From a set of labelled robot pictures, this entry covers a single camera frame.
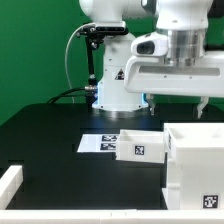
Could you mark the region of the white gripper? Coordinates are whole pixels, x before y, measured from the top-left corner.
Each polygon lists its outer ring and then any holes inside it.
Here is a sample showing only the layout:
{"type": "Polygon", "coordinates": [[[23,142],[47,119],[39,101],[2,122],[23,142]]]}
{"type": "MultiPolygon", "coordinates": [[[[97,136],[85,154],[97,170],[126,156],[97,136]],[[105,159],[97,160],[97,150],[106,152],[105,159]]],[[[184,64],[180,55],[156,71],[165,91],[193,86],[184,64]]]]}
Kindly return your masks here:
{"type": "Polygon", "coordinates": [[[146,100],[155,114],[154,95],[201,97],[197,118],[209,103],[208,97],[224,98],[224,51],[208,51],[192,66],[169,66],[162,58],[132,56],[125,69],[129,92],[149,93],[146,100]]]}

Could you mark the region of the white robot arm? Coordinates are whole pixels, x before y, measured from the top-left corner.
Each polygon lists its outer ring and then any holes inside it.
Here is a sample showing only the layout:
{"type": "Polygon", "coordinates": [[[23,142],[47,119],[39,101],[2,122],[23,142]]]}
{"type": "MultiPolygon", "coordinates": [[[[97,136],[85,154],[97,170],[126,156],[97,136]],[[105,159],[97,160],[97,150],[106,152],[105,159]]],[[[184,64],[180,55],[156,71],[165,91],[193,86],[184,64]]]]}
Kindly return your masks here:
{"type": "Polygon", "coordinates": [[[207,51],[215,0],[79,0],[87,31],[105,46],[94,111],[130,117],[155,95],[224,98],[224,50],[207,51]]]}

